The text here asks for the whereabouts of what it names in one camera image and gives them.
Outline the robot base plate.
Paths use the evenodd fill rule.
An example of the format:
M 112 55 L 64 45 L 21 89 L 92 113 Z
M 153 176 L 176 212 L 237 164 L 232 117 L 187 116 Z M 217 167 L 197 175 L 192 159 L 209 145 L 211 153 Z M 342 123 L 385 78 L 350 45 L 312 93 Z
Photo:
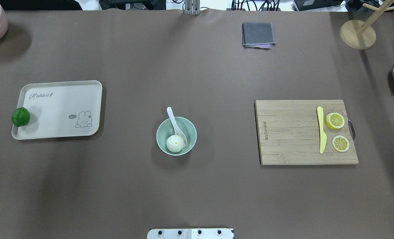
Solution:
M 151 229 L 147 239 L 234 239 L 230 228 L 173 228 Z

